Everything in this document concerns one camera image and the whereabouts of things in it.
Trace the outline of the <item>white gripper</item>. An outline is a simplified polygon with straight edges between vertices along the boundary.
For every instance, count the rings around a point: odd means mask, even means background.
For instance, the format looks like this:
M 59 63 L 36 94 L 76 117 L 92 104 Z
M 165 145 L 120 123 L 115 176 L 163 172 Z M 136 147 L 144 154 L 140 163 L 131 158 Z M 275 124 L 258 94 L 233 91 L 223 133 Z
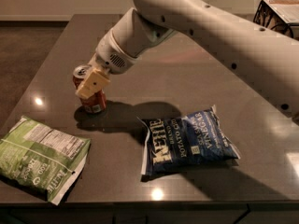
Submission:
M 87 72 L 87 76 L 78 85 L 76 95 L 81 99 L 89 99 L 110 83 L 109 75 L 106 73 L 123 74 L 135 62 L 136 59 L 119 47 L 113 32 L 109 31 L 98 43 L 89 61 L 89 64 L 94 67 Z

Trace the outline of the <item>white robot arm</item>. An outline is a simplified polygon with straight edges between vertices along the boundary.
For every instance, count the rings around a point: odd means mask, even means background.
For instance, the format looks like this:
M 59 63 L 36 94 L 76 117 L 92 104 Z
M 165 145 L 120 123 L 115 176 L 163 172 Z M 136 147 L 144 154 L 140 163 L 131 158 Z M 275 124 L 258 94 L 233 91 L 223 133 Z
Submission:
M 202 0 L 134 0 L 105 34 L 76 95 L 88 99 L 147 49 L 180 32 L 241 77 L 283 114 L 299 114 L 299 42 Z

